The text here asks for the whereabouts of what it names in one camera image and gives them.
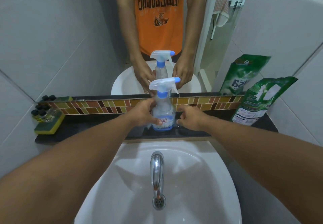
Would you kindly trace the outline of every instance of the black bottle cap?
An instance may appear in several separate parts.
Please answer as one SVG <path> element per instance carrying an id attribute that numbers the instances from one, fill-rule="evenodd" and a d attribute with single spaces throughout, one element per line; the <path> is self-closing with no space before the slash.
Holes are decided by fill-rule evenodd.
<path id="1" fill-rule="evenodd" d="M 33 116 L 37 116 L 39 113 L 38 113 L 38 110 L 34 109 L 33 111 L 30 112 Z"/>
<path id="2" fill-rule="evenodd" d="M 35 106 L 35 108 L 36 108 L 37 110 L 41 110 L 41 109 L 42 109 L 42 105 L 37 104 L 37 105 Z"/>
<path id="3" fill-rule="evenodd" d="M 43 96 L 42 98 L 41 98 L 43 101 L 49 101 L 49 97 L 48 96 Z"/>
<path id="4" fill-rule="evenodd" d="M 48 111 L 50 109 L 50 106 L 47 104 L 44 104 L 41 106 L 42 109 L 44 109 L 45 111 Z"/>
<path id="5" fill-rule="evenodd" d="M 46 111 L 44 109 L 39 111 L 39 115 L 40 116 L 45 116 L 46 115 Z"/>
<path id="6" fill-rule="evenodd" d="M 54 96 L 54 95 L 51 95 L 51 96 L 49 96 L 49 99 L 51 100 L 51 101 L 54 101 L 54 100 L 56 100 L 56 96 Z"/>

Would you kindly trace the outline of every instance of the person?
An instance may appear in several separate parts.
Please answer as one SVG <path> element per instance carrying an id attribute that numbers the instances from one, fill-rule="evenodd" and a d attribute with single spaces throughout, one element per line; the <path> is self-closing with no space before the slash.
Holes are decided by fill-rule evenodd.
<path id="1" fill-rule="evenodd" d="M 154 100 L 80 132 L 0 179 L 0 223 L 72 223 L 85 197 L 136 125 L 161 124 Z M 301 223 L 323 219 L 323 148 L 291 136 L 208 116 L 183 105 L 177 123 L 215 137 Z"/>
<path id="2" fill-rule="evenodd" d="M 135 76 L 145 94 L 156 79 L 145 61 L 155 50 L 175 51 L 173 77 L 177 88 L 192 79 L 194 58 L 203 26 L 205 0 L 186 0 L 187 17 L 184 47 L 184 0 L 117 0 L 120 28 L 127 45 Z"/>

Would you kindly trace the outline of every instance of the hand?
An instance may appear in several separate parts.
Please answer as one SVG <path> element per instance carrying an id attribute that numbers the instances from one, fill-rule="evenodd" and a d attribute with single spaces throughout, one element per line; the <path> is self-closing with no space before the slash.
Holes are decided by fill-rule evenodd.
<path id="1" fill-rule="evenodd" d="M 125 113 L 125 116 L 130 118 L 133 126 L 142 126 L 149 123 L 162 125 L 163 123 L 159 119 L 154 118 L 149 113 L 149 111 L 151 111 L 155 106 L 155 99 L 150 98 L 143 100 L 137 103 L 137 105 L 129 112 Z"/>
<path id="2" fill-rule="evenodd" d="M 133 70 L 138 82 L 143 87 L 144 93 L 147 94 L 147 92 L 149 92 L 149 84 L 156 79 L 156 74 L 151 71 L 150 67 L 142 57 L 133 62 Z"/>
<path id="3" fill-rule="evenodd" d="M 190 130 L 204 130 L 203 123 L 208 119 L 208 115 L 199 110 L 197 107 L 181 105 L 180 110 L 184 110 L 177 124 Z"/>
<path id="4" fill-rule="evenodd" d="M 194 59 L 187 55 L 181 55 L 174 66 L 173 77 L 180 77 L 181 81 L 176 84 L 177 89 L 192 80 L 194 71 Z"/>

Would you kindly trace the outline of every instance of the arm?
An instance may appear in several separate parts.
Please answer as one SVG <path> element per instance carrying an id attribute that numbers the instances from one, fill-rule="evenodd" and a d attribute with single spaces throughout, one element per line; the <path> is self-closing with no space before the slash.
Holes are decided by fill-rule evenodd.
<path id="1" fill-rule="evenodd" d="M 204 130 L 301 223 L 323 219 L 323 148 L 291 136 L 208 116 L 183 106 L 177 123 Z"/>
<path id="2" fill-rule="evenodd" d="M 143 59 L 140 48 L 135 15 L 135 0 L 117 0 L 119 22 L 123 38 L 126 42 L 130 61 L 133 65 L 135 76 L 144 89 L 149 91 L 149 81 L 156 79 L 148 64 Z"/>
<path id="3" fill-rule="evenodd" d="M 0 223 L 72 223 L 88 192 L 135 125 L 161 123 L 153 99 L 71 136 L 0 180 Z"/>
<path id="4" fill-rule="evenodd" d="M 187 16 L 184 48 L 173 71 L 173 77 L 181 78 L 181 81 L 178 84 L 178 89 L 192 79 L 194 70 L 194 58 L 196 54 L 196 48 L 200 39 L 200 33 L 202 30 L 205 13 L 205 0 L 186 1 Z"/>

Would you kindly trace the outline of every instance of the orange t-shirt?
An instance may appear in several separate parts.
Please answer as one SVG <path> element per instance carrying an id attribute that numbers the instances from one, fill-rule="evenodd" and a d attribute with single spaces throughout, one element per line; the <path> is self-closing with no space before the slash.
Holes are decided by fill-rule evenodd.
<path id="1" fill-rule="evenodd" d="M 183 6 L 184 0 L 135 0 L 140 51 L 182 50 Z"/>

